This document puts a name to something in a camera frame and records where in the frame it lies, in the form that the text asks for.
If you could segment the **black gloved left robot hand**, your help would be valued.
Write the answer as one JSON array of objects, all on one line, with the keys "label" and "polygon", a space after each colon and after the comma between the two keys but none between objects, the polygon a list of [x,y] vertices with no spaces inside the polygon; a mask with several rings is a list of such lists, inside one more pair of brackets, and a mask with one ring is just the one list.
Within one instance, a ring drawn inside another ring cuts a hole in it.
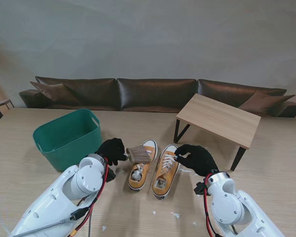
[{"label": "black gloved left robot hand", "polygon": [[128,156],[125,155],[125,147],[120,138],[106,140],[96,151],[96,154],[106,158],[108,164],[118,165],[119,161],[126,161]]}]

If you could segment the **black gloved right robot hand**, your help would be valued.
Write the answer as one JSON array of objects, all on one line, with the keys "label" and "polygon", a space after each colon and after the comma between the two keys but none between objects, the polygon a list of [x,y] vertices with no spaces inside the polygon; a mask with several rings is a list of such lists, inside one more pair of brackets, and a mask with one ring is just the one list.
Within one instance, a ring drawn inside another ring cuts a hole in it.
[{"label": "black gloved right robot hand", "polygon": [[218,171],[212,155],[201,146],[184,144],[176,149],[175,155],[178,163],[199,176],[206,177],[212,170]]}]

